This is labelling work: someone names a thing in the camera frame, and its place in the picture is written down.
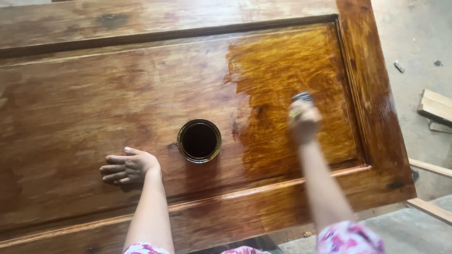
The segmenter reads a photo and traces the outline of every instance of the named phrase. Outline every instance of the wooden door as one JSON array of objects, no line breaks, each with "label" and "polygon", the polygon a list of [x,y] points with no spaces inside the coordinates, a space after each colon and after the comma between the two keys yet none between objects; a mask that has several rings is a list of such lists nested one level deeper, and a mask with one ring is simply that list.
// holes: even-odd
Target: wooden door
[{"label": "wooden door", "polygon": [[[310,221],[290,99],[356,211],[416,196],[370,0],[75,0],[0,9],[1,253],[119,253],[139,185],[106,155],[154,154],[178,253]],[[221,133],[187,161],[181,127]]]}]

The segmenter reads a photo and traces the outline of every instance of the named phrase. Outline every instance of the hand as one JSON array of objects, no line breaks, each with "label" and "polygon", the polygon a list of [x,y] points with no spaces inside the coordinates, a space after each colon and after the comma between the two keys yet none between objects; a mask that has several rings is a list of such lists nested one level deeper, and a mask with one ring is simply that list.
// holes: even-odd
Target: hand
[{"label": "hand", "polygon": [[322,122],[318,108],[310,101],[295,101],[290,105],[288,126],[298,145],[307,144],[316,139]]},{"label": "hand", "polygon": [[124,148],[124,151],[127,156],[107,156],[110,165],[102,166],[100,171],[108,175],[102,180],[114,181],[115,184],[143,183],[148,172],[161,178],[160,164],[155,156],[130,147]]}]

